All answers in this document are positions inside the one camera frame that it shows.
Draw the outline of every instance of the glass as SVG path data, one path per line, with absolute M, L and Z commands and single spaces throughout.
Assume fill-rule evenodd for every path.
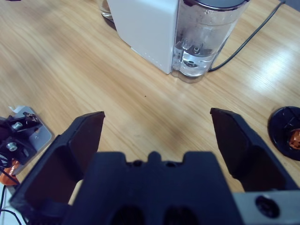
M 198 4 L 188 6 L 180 0 L 172 75 L 189 83 L 201 79 L 247 6 L 244 3 L 236 10 L 216 11 Z
M 97 0 L 97 3 L 98 3 L 98 6 L 99 6 L 102 16 L 113 22 L 113 16 L 112 16 L 111 10 L 108 6 L 107 0 Z

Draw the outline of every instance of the wood grain surface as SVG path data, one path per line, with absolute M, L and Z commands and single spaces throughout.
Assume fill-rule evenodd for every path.
M 216 64 L 278 3 L 252 0 Z M 300 185 L 300 163 L 276 150 L 267 133 L 274 110 L 300 106 L 299 24 L 300 13 L 283 5 L 230 63 L 188 84 L 132 51 L 93 0 L 2 0 L 0 116 L 11 113 L 8 106 L 28 105 L 58 135 L 77 116 L 104 111 L 99 151 L 122 151 L 128 161 L 147 160 L 154 150 L 176 161 L 189 150 L 212 151 L 231 190 L 242 191 L 218 150 L 210 116 L 211 107 L 227 109 L 243 116 Z

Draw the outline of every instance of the black round object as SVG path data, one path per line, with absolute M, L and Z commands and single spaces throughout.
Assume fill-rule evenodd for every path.
M 269 118 L 268 132 L 275 147 L 285 156 L 300 161 L 300 150 L 292 148 L 289 141 L 293 131 L 300 129 L 300 108 L 286 106 Z
M 200 4 L 212 8 L 238 8 L 245 1 L 250 0 L 196 0 Z
M 258 210 L 269 218 L 277 218 L 280 214 L 280 209 L 275 201 L 265 196 L 257 197 L 255 204 Z

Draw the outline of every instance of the black lid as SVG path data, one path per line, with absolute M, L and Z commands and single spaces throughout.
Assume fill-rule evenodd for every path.
M 268 132 L 275 147 L 285 156 L 300 161 L 300 150 L 289 141 L 293 131 L 300 129 L 300 108 L 286 106 L 276 110 L 269 118 Z
M 184 0 L 189 6 L 199 4 L 205 8 L 218 11 L 234 10 L 248 1 L 250 0 Z

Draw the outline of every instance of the orange component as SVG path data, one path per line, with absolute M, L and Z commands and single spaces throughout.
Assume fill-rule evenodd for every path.
M 4 171 L 7 172 L 12 178 L 18 181 L 16 176 L 13 175 L 14 171 L 18 168 L 19 162 L 14 160 L 12 163 L 12 166 L 10 168 L 5 168 Z M 15 182 L 13 182 L 10 178 L 8 178 L 4 173 L 0 175 L 0 182 L 4 185 L 16 185 Z
M 289 145 L 293 149 L 300 150 L 300 129 L 295 129 L 292 131 L 292 136 L 289 141 Z

